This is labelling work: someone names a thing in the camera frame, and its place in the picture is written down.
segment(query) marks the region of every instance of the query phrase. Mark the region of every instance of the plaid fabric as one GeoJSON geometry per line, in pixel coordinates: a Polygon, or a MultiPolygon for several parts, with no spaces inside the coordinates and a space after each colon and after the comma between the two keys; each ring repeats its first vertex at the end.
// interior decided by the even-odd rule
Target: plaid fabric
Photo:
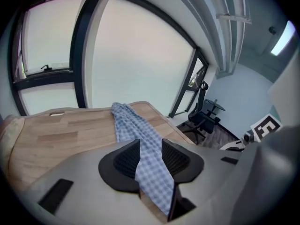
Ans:
{"type": "Polygon", "coordinates": [[[141,160],[136,168],[135,180],[154,204],[168,215],[174,180],[161,158],[161,136],[128,105],[113,103],[111,111],[114,115],[117,142],[132,139],[141,141],[141,160]]]}

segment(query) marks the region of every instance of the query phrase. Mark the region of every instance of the wooden tabletop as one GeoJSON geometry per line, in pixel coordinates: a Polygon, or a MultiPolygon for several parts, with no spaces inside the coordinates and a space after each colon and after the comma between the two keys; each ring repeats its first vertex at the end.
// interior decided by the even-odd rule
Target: wooden tabletop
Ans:
{"type": "MultiPolygon", "coordinates": [[[[193,144],[148,102],[130,105],[163,138],[193,144]]],[[[62,108],[24,117],[24,127],[8,165],[8,180],[13,188],[24,191],[66,158],[116,143],[114,118],[110,109],[62,108]]]]}

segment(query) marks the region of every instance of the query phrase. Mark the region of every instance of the office chair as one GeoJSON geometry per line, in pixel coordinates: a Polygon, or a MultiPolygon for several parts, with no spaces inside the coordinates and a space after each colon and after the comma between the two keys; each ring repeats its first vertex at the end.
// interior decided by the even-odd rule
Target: office chair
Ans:
{"type": "Polygon", "coordinates": [[[188,120],[194,124],[194,127],[188,125],[187,123],[182,124],[183,126],[187,125],[189,128],[191,128],[188,131],[183,131],[183,133],[194,133],[196,138],[196,144],[199,144],[198,135],[203,137],[202,141],[204,141],[204,139],[206,138],[199,130],[204,130],[207,133],[211,134],[214,130],[214,126],[220,122],[220,118],[215,117],[214,119],[212,119],[207,114],[201,112],[207,89],[207,83],[205,81],[202,81],[199,91],[198,102],[196,103],[196,106],[192,110],[192,112],[188,115],[188,120]]]}

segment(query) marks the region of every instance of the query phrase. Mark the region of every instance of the light fixture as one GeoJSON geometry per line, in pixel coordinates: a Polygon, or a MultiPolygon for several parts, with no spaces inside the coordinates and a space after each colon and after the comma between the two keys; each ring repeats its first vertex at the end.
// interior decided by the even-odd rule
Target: light fixture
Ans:
{"type": "Polygon", "coordinates": [[[286,26],[285,26],[285,30],[283,31],[280,39],[278,40],[278,42],[276,43],[276,45],[272,49],[271,53],[274,54],[275,56],[280,54],[280,52],[285,48],[285,46],[291,40],[294,32],[295,32],[294,25],[292,24],[291,21],[287,21],[286,26]]]}

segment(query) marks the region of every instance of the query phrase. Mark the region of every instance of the dark floor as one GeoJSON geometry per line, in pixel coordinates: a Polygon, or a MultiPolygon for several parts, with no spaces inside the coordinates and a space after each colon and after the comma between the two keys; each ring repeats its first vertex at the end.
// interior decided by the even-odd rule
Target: dark floor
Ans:
{"type": "MultiPolygon", "coordinates": [[[[190,128],[188,126],[179,126],[178,127],[180,131],[187,131],[190,128]]],[[[203,147],[208,147],[208,148],[215,148],[215,149],[220,149],[223,147],[225,144],[234,142],[236,141],[236,138],[234,138],[232,135],[230,135],[228,132],[223,130],[220,126],[215,126],[214,131],[212,134],[209,134],[207,132],[200,131],[204,136],[206,136],[206,139],[202,141],[202,137],[198,135],[199,137],[199,145],[203,147]]],[[[196,138],[194,133],[185,133],[185,135],[192,140],[194,143],[196,143],[196,138]]]]}

